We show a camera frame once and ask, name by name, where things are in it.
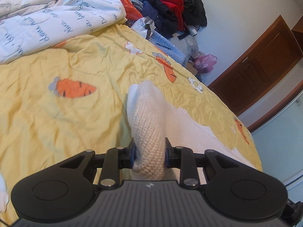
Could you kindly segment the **white knitted sweater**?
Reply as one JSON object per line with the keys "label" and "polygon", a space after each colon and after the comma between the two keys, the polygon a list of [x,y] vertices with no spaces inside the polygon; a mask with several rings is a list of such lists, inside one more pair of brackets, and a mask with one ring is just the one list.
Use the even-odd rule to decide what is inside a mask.
{"label": "white knitted sweater", "polygon": [[210,127],[194,121],[186,110],[175,108],[149,80],[129,87],[127,118],[136,144],[130,177],[134,180],[179,180],[177,169],[165,167],[165,141],[203,153],[216,150],[247,166],[252,164],[234,148],[227,148]]}

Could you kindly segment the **pile of dark clothes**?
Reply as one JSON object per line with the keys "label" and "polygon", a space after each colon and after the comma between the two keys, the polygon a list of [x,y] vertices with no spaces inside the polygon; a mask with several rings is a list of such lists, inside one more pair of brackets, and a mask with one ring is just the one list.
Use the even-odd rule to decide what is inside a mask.
{"label": "pile of dark clothes", "polygon": [[208,25],[202,0],[132,0],[133,6],[155,23],[158,33],[167,39],[180,32],[181,40],[196,35]]}

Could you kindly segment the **yellow carrot print bedsheet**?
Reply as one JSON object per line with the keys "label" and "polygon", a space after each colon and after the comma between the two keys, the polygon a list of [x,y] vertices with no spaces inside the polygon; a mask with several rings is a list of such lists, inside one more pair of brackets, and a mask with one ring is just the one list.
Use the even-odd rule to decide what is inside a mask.
{"label": "yellow carrot print bedsheet", "polygon": [[175,108],[210,127],[252,167],[262,165],[249,130],[204,84],[122,24],[72,38],[1,66],[1,220],[21,179],[75,154],[105,153],[134,140],[129,87],[151,81]]}

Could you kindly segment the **pink plastic bag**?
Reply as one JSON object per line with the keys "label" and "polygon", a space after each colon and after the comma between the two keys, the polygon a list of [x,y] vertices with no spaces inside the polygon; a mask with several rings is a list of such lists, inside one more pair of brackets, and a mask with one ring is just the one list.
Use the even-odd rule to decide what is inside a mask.
{"label": "pink plastic bag", "polygon": [[200,55],[194,60],[194,68],[199,73],[209,73],[214,69],[217,57],[211,54]]}

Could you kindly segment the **brown wooden door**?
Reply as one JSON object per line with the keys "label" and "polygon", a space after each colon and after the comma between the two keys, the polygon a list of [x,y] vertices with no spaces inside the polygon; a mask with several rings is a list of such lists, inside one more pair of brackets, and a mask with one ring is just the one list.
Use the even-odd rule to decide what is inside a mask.
{"label": "brown wooden door", "polygon": [[208,88],[237,116],[275,87],[302,59],[302,50],[282,16]]}

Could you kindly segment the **light blue knitted blanket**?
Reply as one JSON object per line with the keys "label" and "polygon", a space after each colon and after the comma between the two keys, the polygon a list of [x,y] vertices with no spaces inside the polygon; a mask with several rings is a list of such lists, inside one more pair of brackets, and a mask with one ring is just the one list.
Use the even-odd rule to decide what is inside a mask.
{"label": "light blue knitted blanket", "polygon": [[148,40],[159,50],[163,51],[165,54],[170,56],[174,61],[179,63],[181,66],[185,67],[185,54],[160,33],[154,31]]}

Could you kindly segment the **white printed quilt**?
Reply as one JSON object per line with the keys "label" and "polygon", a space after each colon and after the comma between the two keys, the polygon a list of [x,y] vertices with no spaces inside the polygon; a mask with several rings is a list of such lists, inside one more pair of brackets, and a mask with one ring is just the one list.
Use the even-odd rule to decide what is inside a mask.
{"label": "white printed quilt", "polygon": [[120,0],[1,0],[1,64],[125,17]]}

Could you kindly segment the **crumpled white black bag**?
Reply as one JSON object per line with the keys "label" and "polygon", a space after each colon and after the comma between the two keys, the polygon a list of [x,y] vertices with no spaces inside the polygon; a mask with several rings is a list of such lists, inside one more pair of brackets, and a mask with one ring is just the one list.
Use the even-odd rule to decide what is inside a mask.
{"label": "crumpled white black bag", "polygon": [[155,31],[155,23],[150,17],[147,16],[134,22],[131,29],[148,40]]}

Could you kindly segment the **red garment on pile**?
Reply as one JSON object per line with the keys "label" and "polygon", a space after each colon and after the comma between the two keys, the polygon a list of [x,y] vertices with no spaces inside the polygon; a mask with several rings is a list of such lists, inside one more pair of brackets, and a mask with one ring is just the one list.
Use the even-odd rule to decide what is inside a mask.
{"label": "red garment on pile", "polygon": [[178,30],[184,31],[185,25],[182,18],[182,12],[184,10],[183,0],[160,0],[163,4],[165,4],[176,16],[178,21]]}

